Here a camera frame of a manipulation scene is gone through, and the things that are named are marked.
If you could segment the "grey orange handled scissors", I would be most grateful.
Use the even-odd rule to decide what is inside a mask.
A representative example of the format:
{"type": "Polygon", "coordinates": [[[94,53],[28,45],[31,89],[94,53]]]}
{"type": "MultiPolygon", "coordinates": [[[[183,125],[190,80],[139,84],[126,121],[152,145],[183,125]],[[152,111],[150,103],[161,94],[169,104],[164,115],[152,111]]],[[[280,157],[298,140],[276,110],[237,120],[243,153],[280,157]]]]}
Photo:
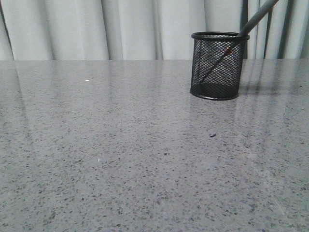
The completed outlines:
{"type": "MultiPolygon", "coordinates": [[[[236,38],[246,37],[249,32],[259,23],[259,21],[271,10],[271,8],[278,2],[278,0],[267,0],[259,10],[253,15],[253,17],[245,24],[245,26],[241,29],[241,31],[237,34],[236,38]]],[[[205,77],[201,79],[199,84],[208,78],[208,76],[212,73],[212,71],[220,64],[220,62],[228,56],[229,52],[238,45],[239,42],[233,42],[226,51],[221,55],[221,57],[216,61],[216,63],[210,68],[210,70],[206,73],[205,77]]]]}

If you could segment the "pale grey curtain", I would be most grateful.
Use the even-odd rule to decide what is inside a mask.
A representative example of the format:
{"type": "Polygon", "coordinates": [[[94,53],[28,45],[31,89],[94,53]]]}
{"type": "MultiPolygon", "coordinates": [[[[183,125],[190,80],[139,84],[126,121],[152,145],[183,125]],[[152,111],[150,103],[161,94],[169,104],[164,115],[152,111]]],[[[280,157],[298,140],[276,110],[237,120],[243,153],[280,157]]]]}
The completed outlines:
{"type": "Polygon", "coordinates": [[[191,34],[239,32],[261,0],[3,0],[1,60],[191,59],[191,34]]]}

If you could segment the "black mesh pen bucket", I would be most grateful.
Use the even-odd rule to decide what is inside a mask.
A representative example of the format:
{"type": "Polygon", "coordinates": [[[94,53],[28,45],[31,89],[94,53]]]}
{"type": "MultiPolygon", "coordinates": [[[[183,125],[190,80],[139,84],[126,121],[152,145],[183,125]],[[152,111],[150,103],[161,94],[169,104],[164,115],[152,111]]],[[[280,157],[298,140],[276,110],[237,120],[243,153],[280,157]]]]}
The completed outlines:
{"type": "Polygon", "coordinates": [[[239,95],[243,54],[250,36],[235,32],[195,32],[190,93],[225,101],[239,95]]]}

